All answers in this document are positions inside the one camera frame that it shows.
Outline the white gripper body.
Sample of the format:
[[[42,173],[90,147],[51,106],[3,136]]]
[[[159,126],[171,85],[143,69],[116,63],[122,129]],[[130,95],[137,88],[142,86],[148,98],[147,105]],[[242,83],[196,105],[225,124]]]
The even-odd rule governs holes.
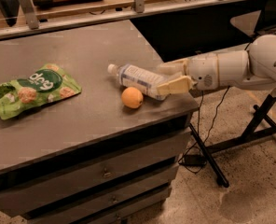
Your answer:
[[[191,76],[197,90],[216,89],[219,86],[217,55],[207,53],[191,58],[188,64],[188,74]]]

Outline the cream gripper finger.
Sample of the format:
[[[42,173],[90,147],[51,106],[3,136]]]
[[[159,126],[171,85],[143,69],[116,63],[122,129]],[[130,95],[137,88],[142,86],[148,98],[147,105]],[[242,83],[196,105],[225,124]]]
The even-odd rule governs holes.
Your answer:
[[[192,89],[193,81],[189,76],[180,76],[157,86],[159,95],[185,93]]]
[[[189,64],[188,58],[178,59],[167,63],[161,63],[156,70],[165,75],[173,75],[175,73],[186,74],[187,66]]]

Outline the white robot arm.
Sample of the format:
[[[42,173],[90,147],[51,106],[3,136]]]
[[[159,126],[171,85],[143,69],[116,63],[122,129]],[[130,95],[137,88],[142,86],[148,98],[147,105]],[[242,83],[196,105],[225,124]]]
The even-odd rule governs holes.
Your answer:
[[[233,86],[242,90],[276,87],[276,35],[262,35],[248,49],[210,52],[163,63],[157,71],[168,78],[159,84],[160,95],[192,89],[211,91]]]

